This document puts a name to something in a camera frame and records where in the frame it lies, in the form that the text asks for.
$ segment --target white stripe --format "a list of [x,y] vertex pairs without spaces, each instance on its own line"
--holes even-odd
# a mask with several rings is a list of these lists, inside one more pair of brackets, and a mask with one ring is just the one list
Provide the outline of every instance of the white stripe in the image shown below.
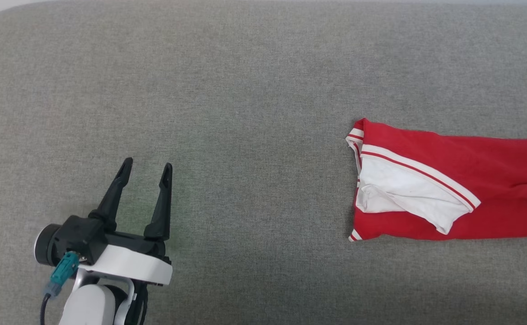
[[380,155],[385,156],[387,158],[390,158],[392,160],[398,161],[398,162],[400,162],[402,164],[408,165],[410,167],[414,167],[414,168],[418,169],[419,171],[422,171],[422,172],[424,172],[424,173],[426,173],[428,175],[431,175],[431,176],[439,179],[440,181],[443,181],[443,183],[445,183],[449,187],[453,188],[458,193],[460,193],[461,195],[466,197],[468,200],[470,200],[470,202],[472,202],[472,205],[474,205],[474,207],[470,206],[470,204],[468,202],[466,202],[466,200],[464,200],[462,197],[460,197],[460,195],[458,195],[458,193],[455,193],[453,190],[450,190],[449,188],[445,187],[441,183],[438,183],[438,181],[435,181],[434,179],[431,179],[430,177],[426,177],[426,175],[421,174],[422,176],[428,178],[430,181],[433,181],[436,185],[442,187],[442,189],[444,189],[445,191],[451,193],[460,202],[462,202],[464,205],[466,205],[467,208],[469,208],[470,211],[474,210],[475,207],[480,205],[480,200],[476,197],[476,195],[474,195],[470,190],[466,189],[465,187],[460,185],[460,183],[458,183],[457,181],[454,181],[450,177],[444,175],[442,172],[440,172],[437,169],[434,169],[434,168],[432,168],[432,167],[430,167],[428,165],[424,165],[421,162],[418,162],[416,160],[412,160],[410,158],[406,158],[406,157],[400,156],[399,154],[394,153],[391,150],[388,150],[386,148],[382,148],[382,147],[378,147],[378,146],[372,146],[371,144],[364,144],[362,146],[362,151],[373,152],[373,153],[376,153],[376,154],[380,154]]
[[364,137],[364,131],[358,129],[358,128],[352,128],[352,131],[350,131],[350,134]]
[[362,171],[362,167],[360,167],[360,156],[358,155],[358,151],[356,150],[356,146],[354,146],[354,144],[357,144],[358,145],[358,148],[360,148],[360,150],[362,150],[362,142],[355,142],[353,140],[348,140],[348,145],[350,146],[350,148],[352,148],[352,150],[354,151],[354,159],[356,160],[356,168],[358,169],[358,178],[360,177],[360,172]]
[[352,236],[354,236],[356,240],[362,239],[362,237],[360,236],[360,234],[358,234],[358,231],[356,231],[356,229],[352,230]]

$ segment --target black cable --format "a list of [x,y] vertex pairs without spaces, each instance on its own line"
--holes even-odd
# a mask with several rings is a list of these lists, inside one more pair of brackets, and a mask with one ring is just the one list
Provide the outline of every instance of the black cable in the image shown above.
[[45,325],[45,311],[47,310],[48,299],[51,298],[51,294],[45,294],[45,297],[42,299],[41,305],[41,325]]

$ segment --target gray fabric surface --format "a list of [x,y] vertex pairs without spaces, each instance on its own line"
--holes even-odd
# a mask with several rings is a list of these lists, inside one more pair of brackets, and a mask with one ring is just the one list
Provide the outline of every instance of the gray fabric surface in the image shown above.
[[527,324],[527,239],[348,242],[362,117],[527,138],[527,5],[0,13],[0,325],[38,323],[36,235],[86,216],[127,156],[123,231],[142,233],[174,165],[174,275],[148,324]]

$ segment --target teal connector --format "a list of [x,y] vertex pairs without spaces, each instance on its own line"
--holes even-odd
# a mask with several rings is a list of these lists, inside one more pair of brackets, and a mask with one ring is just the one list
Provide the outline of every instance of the teal connector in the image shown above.
[[79,268],[79,255],[71,251],[67,252],[59,264],[55,267],[55,271],[51,274],[51,281],[45,287],[44,293],[55,298],[61,293],[63,284],[71,277]]

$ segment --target red cloth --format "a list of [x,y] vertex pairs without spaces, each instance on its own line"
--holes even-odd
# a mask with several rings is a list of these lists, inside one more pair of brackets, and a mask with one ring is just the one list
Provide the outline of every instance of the red cloth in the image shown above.
[[[359,149],[356,160],[360,164],[375,156],[413,169],[445,185],[471,211],[457,218],[444,235],[426,219],[409,212],[370,214],[354,204],[350,240],[381,234],[431,240],[527,237],[527,139],[440,136],[367,119],[356,122],[347,139],[356,152]],[[388,150],[406,160],[395,159]]]

